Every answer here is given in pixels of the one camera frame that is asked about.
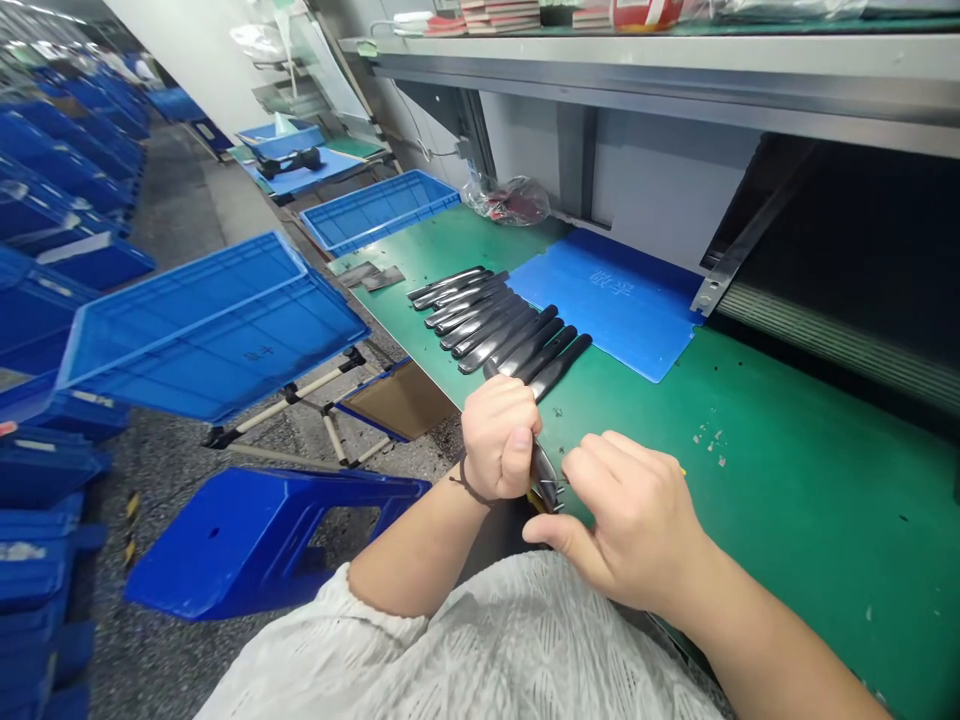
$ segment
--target shelf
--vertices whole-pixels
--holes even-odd
[[[380,77],[960,158],[960,35],[378,36],[377,48]]]

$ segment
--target concrete floor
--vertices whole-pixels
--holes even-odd
[[[176,127],[157,128],[149,141],[149,162],[135,220],[133,242],[169,270],[211,252],[274,229],[284,229],[304,256],[321,266],[319,255],[296,227],[283,227],[271,205],[236,165],[219,165]],[[403,351],[355,301],[354,309],[373,329],[373,339],[393,360]],[[360,345],[368,360],[376,355]],[[342,362],[335,359],[323,373]],[[332,400],[379,366],[360,368],[322,388],[315,402]],[[340,417],[338,430],[350,457],[382,435],[351,418]],[[262,466],[229,453],[201,448],[202,423],[135,409],[130,429],[111,441],[114,471],[92,488],[95,518],[109,530],[107,546],[97,556],[93,615],[97,642],[91,682],[91,717],[191,717],[212,692],[243,645],[280,613],[265,613],[226,622],[189,624],[123,600],[126,572],[123,551],[127,534],[124,508],[139,491],[142,510],[133,535],[138,557],[211,475],[230,465]],[[245,441],[271,450],[335,462],[319,414],[298,405],[257,428]],[[434,479],[459,452],[459,418],[432,436],[396,445],[366,467],[389,475]],[[339,511],[321,528],[323,544],[333,548],[333,565],[362,549],[373,517],[369,511]]]

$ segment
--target bracelet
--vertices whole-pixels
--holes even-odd
[[[466,473],[466,470],[464,469],[464,465],[466,464],[466,462],[467,462],[467,452],[466,452],[466,450],[464,450],[464,452],[463,452],[463,457],[460,458],[460,479],[458,480],[458,479],[455,478],[453,475],[451,475],[451,476],[450,476],[450,480],[451,480],[452,482],[457,483],[458,485],[463,485],[464,489],[466,489],[466,491],[467,491],[468,493],[470,493],[470,497],[472,497],[474,500],[476,500],[476,501],[477,501],[478,503],[480,503],[481,505],[484,505],[484,506],[492,509],[493,506],[496,505],[497,501],[496,501],[496,500],[487,500],[487,499],[486,499],[485,497],[483,497],[480,493],[478,493],[476,490],[474,490],[473,487],[470,485],[470,483],[467,482],[467,473]]]

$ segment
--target white label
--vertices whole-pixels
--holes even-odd
[[[14,445],[26,448],[27,450],[43,450],[44,452],[56,452],[57,446],[53,443],[38,443],[36,440],[15,440]]]
[[[62,285],[57,285],[57,283],[53,282],[53,280],[47,280],[46,278],[37,278],[37,282],[43,285],[43,287],[47,288],[47,290],[53,290],[54,292],[58,292],[64,297],[73,297],[72,290],[69,290],[63,287]]]
[[[96,405],[103,405],[104,407],[113,407],[113,400],[110,398],[94,395],[93,393],[85,393],[82,390],[73,390],[70,394],[79,400],[86,400],[87,402],[92,402]]]

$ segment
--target green workbench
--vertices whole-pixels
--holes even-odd
[[[504,228],[458,206],[330,264],[397,265],[354,291],[459,407],[461,375],[406,293],[473,265],[512,270],[565,226]],[[960,711],[960,507],[944,441],[709,327],[659,385],[593,347],[541,404],[554,465],[588,432],[675,455],[707,532],[909,720]],[[573,495],[566,511],[590,515]]]

